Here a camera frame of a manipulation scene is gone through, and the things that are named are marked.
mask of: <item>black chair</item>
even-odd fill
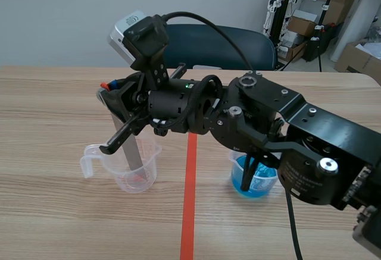
[[[219,26],[241,48],[254,70],[273,71],[277,53],[269,38],[254,31]],[[213,28],[199,24],[167,26],[170,43],[164,58],[168,68],[184,62],[187,68],[195,65],[219,67],[224,70],[247,70],[234,48]]]

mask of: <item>metal stand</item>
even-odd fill
[[[276,49],[281,47],[283,36],[287,32],[288,22],[292,16],[292,4],[297,2],[298,0],[269,0],[268,2],[262,34],[270,38]],[[288,48],[282,47],[282,50],[287,51]],[[278,70],[283,66],[283,63],[277,62],[275,69]]]
[[[321,38],[321,32],[324,30],[324,25],[323,21],[326,16],[326,13],[329,9],[329,3],[331,0],[327,0],[325,4],[322,5],[322,10],[323,12],[321,13],[318,25],[315,26],[315,32],[314,35],[311,38],[311,43],[316,43],[317,51],[318,51],[318,58],[319,58],[319,71],[322,72],[321,70],[321,59],[320,59],[320,38]]]

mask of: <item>white label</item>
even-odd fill
[[[135,11],[128,16],[125,16],[122,20],[118,21],[115,24],[116,29],[123,34],[131,26],[135,25],[137,22],[143,20],[147,15],[145,15],[142,11]]]

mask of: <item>measuring cup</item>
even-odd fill
[[[149,189],[157,176],[156,157],[161,152],[161,146],[155,143],[153,138],[145,134],[136,136],[141,167],[131,170],[131,164],[127,162],[122,147],[112,155],[101,152],[99,146],[102,144],[89,145],[85,148],[80,166],[85,178],[93,176],[93,160],[97,159],[102,166],[114,177],[120,189],[128,193],[140,193]]]
[[[243,166],[245,165],[246,154],[236,151],[230,151],[229,160],[233,162],[232,167],[232,183],[234,188],[244,196],[250,198],[259,198],[267,195],[276,183],[278,176],[275,169],[267,168],[264,164],[259,163],[258,168],[252,178],[250,189],[247,192],[241,191],[241,183],[243,176]]]

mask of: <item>black cable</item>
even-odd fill
[[[244,63],[246,64],[248,70],[250,71],[253,71],[254,72],[254,69],[252,68],[251,64],[249,63],[248,59],[246,58],[246,56],[243,54],[242,50],[238,47],[237,44],[235,44],[231,38],[224,33],[224,31],[222,31],[220,28],[218,28],[215,24],[213,24],[212,22],[210,22],[209,20],[205,19],[204,17],[201,17],[200,15],[197,15],[197,14],[194,14],[194,13],[191,13],[191,12],[173,12],[173,13],[168,13],[166,15],[163,15],[162,18],[165,20],[165,21],[168,21],[169,19],[172,19],[172,18],[176,18],[176,17],[187,17],[187,18],[192,18],[192,19],[195,19],[195,20],[198,20],[200,22],[203,22],[204,24],[212,27],[215,31],[217,31],[221,36],[223,36],[230,44],[231,46],[237,51],[237,53],[239,54],[239,56],[242,58],[242,60],[244,61]]]
[[[319,71],[322,73],[323,71],[321,70],[321,56],[320,56],[320,38],[321,38],[321,31],[319,31],[318,35],[318,41],[317,41],[317,56],[319,58]]]
[[[295,59],[299,54],[300,52],[306,47],[306,45],[304,45],[289,61],[288,63],[283,67],[281,68],[279,71],[284,71],[285,68],[293,61],[293,59]]]
[[[320,40],[317,41],[317,56],[319,58],[319,72],[322,72],[322,70],[321,70],[321,57],[320,57]]]
[[[298,234],[296,233],[296,224],[295,224],[295,217],[293,215],[291,195],[287,191],[286,191],[286,200],[287,200],[288,216],[290,218],[292,242],[293,242],[293,247],[295,249],[296,258],[297,260],[303,260],[302,252],[300,251],[300,247],[299,247]]]

